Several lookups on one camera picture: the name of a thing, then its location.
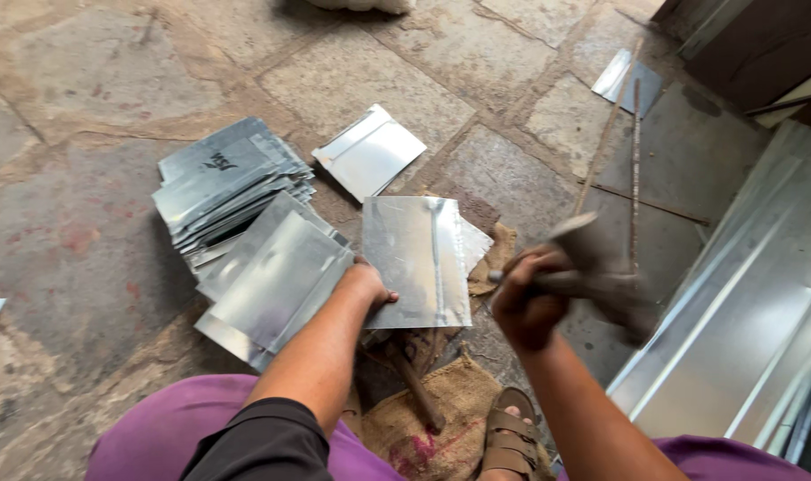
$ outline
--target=wooden handle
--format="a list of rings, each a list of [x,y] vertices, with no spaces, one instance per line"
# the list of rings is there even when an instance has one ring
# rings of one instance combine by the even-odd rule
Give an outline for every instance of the wooden handle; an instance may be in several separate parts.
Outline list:
[[[406,356],[403,356],[400,348],[393,342],[388,342],[385,345],[385,354],[388,356],[388,359],[390,359],[393,367],[400,373],[400,376],[403,377],[403,381],[405,381],[405,385],[411,390],[411,394],[414,395],[418,409],[421,411],[420,414],[427,421],[427,424],[432,430],[432,434],[441,434],[444,429],[444,424],[446,424],[444,415],[438,411],[430,393],[423,387],[423,384],[420,382],[420,377],[418,377],[414,368],[411,367]]]

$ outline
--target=dirty floor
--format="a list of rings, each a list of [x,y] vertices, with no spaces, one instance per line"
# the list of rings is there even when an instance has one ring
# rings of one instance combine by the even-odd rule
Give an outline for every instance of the dirty floor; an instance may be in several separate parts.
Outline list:
[[[696,85],[647,25],[658,5],[418,0],[394,18],[301,0],[0,0],[0,480],[80,478],[136,401],[249,372],[191,327],[205,307],[153,207],[159,159],[256,115],[310,162],[378,103],[428,147],[388,192],[468,192],[523,246],[571,212],[612,107],[590,86],[617,49],[643,36],[665,87]],[[611,150],[630,127],[620,112]],[[315,187],[315,208],[359,244],[357,205]],[[689,232],[676,281],[701,246]],[[526,386],[485,307],[474,323],[439,363],[464,340]],[[604,385],[630,353],[582,306],[563,330]],[[358,367],[369,404],[403,387]]]

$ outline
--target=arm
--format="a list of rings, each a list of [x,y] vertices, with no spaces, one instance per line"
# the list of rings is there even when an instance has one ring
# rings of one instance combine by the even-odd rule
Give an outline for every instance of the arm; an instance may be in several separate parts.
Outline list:
[[[376,269],[356,257],[325,305],[262,373],[245,406],[268,397],[294,399],[331,436],[349,395],[358,332],[371,310],[397,299]]]
[[[504,268],[492,311],[524,366],[569,478],[686,480],[614,406],[553,328],[568,300],[528,288],[535,273],[565,267],[562,254],[550,247],[519,254]]]

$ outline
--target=forearm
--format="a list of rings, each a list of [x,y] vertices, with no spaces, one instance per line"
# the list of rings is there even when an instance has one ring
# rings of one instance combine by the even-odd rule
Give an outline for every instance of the forearm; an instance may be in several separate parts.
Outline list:
[[[541,351],[517,349],[571,481],[685,480],[628,421],[557,331]]]
[[[358,332],[373,295],[335,289],[328,301],[272,360],[245,404],[285,397],[304,404],[330,436],[346,402]]]

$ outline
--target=person's left hand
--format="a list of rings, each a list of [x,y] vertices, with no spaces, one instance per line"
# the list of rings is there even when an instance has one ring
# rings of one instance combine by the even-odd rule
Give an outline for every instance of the person's left hand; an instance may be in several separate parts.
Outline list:
[[[349,266],[335,286],[335,290],[339,289],[353,295],[366,296],[371,300],[374,309],[381,307],[382,304],[396,302],[400,299],[399,294],[385,288],[381,283],[379,271],[363,256],[355,256],[355,264]]]

